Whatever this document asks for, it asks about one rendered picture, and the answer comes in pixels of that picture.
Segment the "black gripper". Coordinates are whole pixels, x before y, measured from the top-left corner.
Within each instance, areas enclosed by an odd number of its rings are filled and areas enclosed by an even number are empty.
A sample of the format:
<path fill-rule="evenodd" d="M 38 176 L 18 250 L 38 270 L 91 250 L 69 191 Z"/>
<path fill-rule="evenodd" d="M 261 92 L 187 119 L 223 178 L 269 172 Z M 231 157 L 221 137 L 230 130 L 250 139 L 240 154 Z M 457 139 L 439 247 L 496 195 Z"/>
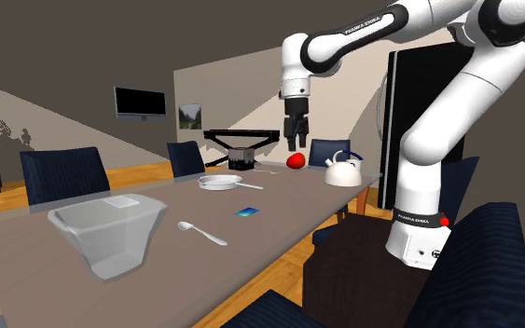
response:
<path fill-rule="evenodd" d="M 297 136 L 299 146 L 301 148 L 306 147 L 309 121 L 305 115 L 309 112 L 309 99 L 307 97 L 287 98 L 283 103 L 285 112 L 285 138 L 288 143 L 288 150 L 295 152 L 297 150 Z"/>

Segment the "red apple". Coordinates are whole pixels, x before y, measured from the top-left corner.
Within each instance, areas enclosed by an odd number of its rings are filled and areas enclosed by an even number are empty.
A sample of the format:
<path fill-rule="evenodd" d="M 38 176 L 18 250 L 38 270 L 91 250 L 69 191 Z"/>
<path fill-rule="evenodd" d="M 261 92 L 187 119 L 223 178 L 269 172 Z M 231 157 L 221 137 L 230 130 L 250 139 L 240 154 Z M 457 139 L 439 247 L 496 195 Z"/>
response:
<path fill-rule="evenodd" d="M 302 153 L 295 153 L 285 161 L 285 164 L 289 169 L 300 170 L 306 166 L 306 158 Z"/>

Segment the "dark blue chair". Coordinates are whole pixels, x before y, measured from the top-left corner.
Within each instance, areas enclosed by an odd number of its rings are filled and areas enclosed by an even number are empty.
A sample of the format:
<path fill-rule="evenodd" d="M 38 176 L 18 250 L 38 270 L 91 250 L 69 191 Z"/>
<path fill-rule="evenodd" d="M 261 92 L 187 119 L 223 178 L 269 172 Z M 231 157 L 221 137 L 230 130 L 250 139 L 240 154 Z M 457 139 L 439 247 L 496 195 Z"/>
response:
<path fill-rule="evenodd" d="M 167 143 L 173 177 L 205 172 L 200 149 L 195 141 Z"/>
<path fill-rule="evenodd" d="M 330 225 L 324 228 L 320 228 L 312 233 L 311 242 L 315 247 L 320 246 L 323 242 L 325 242 L 328 237 L 332 234 L 334 228 L 338 223 L 340 223 L 346 214 L 349 213 L 348 206 L 345 205 L 343 208 L 338 210 L 336 212 L 337 216 L 337 222 L 334 225 Z"/>
<path fill-rule="evenodd" d="M 525 328 L 525 240 L 512 202 L 451 230 L 404 328 Z"/>
<path fill-rule="evenodd" d="M 306 316 L 302 307 L 267 290 L 220 328 L 328 328 Z"/>
<path fill-rule="evenodd" d="M 468 157 L 459 161 L 442 163 L 439 211 L 449 219 L 449 229 L 452 229 L 455 224 L 478 161 L 479 157 Z"/>
<path fill-rule="evenodd" d="M 97 147 L 22 151 L 20 158 L 30 206 L 110 190 Z"/>
<path fill-rule="evenodd" d="M 326 167 L 325 160 L 331 159 L 339 150 L 351 150 L 350 140 L 312 139 L 309 156 L 309 165 Z"/>

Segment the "black keyboard on cross stand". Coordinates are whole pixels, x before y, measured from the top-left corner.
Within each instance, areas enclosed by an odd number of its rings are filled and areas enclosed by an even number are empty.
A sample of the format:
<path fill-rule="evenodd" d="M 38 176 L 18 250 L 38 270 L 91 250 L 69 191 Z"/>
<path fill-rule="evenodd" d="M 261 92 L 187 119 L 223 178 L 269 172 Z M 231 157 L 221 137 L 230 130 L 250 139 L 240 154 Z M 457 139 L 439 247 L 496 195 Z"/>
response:
<path fill-rule="evenodd" d="M 217 139 L 218 136 L 232 136 L 232 137 L 266 137 L 267 139 L 265 141 L 261 141 L 259 143 L 255 143 L 251 146 L 247 146 L 246 148 L 252 148 L 252 149 L 258 149 L 264 145 L 277 143 L 280 140 L 280 131 L 279 130 L 204 130 L 203 131 L 203 137 L 206 140 L 212 140 L 215 143 L 222 145 L 226 150 L 232 149 L 234 147 L 230 146 L 229 144 L 220 141 Z M 208 162 L 205 164 L 205 167 L 213 167 L 217 166 L 218 164 L 224 162 L 224 161 L 230 162 L 230 159 L 228 156 L 221 157 L 217 160 Z M 257 161 L 253 159 L 253 162 L 251 164 L 243 164 L 245 165 L 245 169 L 232 169 L 232 170 L 238 170 L 238 171 L 247 171 L 254 168 L 255 163 Z"/>

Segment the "white frying pan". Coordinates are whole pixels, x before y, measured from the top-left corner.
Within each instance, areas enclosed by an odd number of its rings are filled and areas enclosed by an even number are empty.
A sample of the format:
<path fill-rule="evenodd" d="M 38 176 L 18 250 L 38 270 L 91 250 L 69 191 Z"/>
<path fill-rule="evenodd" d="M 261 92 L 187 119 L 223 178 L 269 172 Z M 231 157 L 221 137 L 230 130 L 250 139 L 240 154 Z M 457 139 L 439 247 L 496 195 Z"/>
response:
<path fill-rule="evenodd" d="M 262 186 L 244 184 L 242 177 L 233 174 L 215 174 L 206 175 L 198 179 L 199 187 L 205 190 L 224 191 L 237 188 L 238 186 L 250 187 L 257 190 L 263 190 Z"/>

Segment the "tall black cabinet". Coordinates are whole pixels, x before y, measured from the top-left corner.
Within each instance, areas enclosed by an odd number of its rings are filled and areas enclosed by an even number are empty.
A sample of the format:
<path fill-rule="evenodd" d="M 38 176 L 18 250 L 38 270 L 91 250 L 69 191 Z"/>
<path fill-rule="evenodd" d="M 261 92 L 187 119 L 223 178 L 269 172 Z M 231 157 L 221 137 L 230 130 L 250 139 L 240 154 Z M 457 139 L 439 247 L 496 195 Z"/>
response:
<path fill-rule="evenodd" d="M 446 43 L 389 53 L 383 88 L 378 205 L 394 207 L 400 141 L 429 105 L 468 63 L 473 50 Z"/>

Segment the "silver spoon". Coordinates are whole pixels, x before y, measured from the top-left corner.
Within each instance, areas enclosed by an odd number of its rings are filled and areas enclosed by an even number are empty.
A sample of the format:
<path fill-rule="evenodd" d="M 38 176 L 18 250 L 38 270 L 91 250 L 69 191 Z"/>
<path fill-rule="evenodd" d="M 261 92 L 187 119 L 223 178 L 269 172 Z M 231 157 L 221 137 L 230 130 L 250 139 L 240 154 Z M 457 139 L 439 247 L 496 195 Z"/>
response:
<path fill-rule="evenodd" d="M 184 231 L 191 230 L 191 229 L 196 230 L 199 233 L 201 233 L 204 237 L 206 237 L 207 239 L 211 240 L 212 242 L 214 242 L 214 243 L 216 243 L 218 245 L 221 245 L 221 246 L 227 246 L 228 245 L 228 243 L 225 240 L 220 239 L 220 238 L 218 238 L 218 237 L 216 237 L 214 235 L 211 235 L 211 234 L 209 234 L 209 233 L 207 233 L 207 232 L 197 228 L 195 225 L 192 225 L 191 223 L 180 221 L 177 225 L 178 225 L 179 229 L 184 230 Z"/>

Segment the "dark brown robot stand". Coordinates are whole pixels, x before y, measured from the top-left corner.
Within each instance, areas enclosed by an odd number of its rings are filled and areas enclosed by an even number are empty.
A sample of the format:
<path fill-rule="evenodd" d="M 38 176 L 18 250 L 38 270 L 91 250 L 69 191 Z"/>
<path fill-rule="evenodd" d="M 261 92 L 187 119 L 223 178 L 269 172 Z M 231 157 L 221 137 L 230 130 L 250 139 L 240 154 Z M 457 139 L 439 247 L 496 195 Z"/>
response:
<path fill-rule="evenodd" d="M 303 269 L 303 313 L 329 328 L 403 328 L 430 272 L 385 249 L 392 223 L 351 214 Z"/>

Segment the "grey dining table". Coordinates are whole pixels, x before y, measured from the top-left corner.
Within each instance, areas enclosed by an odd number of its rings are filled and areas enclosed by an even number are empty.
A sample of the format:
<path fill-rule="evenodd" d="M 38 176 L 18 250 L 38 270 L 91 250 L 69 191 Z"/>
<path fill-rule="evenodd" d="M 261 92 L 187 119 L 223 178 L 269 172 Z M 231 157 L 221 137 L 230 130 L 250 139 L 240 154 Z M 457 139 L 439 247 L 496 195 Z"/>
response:
<path fill-rule="evenodd" d="M 248 185 L 206 191 L 192 179 L 145 194 L 169 209 L 145 264 L 109 283 L 94 279 L 48 220 L 27 212 L 0 221 L 0 308 L 8 328 L 192 328 L 193 324 L 360 193 L 325 183 L 320 170 L 262 165 Z M 259 209 L 250 216 L 235 212 Z M 225 240 L 221 246 L 180 221 Z"/>

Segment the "clear plastic measuring jug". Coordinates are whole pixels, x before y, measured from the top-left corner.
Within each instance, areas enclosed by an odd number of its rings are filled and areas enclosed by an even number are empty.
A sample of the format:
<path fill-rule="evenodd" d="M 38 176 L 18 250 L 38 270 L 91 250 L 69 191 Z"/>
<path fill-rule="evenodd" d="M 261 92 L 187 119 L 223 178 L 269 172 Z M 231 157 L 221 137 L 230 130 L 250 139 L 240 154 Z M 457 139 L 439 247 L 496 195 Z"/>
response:
<path fill-rule="evenodd" d="M 145 264 L 168 209 L 160 200 L 125 194 L 51 210 L 48 219 L 78 251 L 90 274 L 110 282 Z"/>

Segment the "landscape wall picture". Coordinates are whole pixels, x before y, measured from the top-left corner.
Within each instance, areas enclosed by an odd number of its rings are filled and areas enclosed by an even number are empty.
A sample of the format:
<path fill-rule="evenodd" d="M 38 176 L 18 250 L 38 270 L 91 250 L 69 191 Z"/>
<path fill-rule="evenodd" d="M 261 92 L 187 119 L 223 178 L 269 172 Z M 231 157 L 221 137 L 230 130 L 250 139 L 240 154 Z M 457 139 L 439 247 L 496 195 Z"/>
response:
<path fill-rule="evenodd" d="M 201 106 L 196 103 L 180 104 L 178 107 L 181 130 L 201 130 Z"/>

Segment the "black wall television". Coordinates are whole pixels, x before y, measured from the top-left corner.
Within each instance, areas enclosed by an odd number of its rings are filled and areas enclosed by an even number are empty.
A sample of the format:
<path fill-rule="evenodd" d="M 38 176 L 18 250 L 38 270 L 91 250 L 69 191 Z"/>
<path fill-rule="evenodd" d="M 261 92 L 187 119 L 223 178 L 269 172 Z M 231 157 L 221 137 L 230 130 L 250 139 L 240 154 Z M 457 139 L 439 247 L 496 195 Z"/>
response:
<path fill-rule="evenodd" d="M 114 87 L 115 110 L 122 120 L 163 120 L 167 101 L 163 92 Z"/>

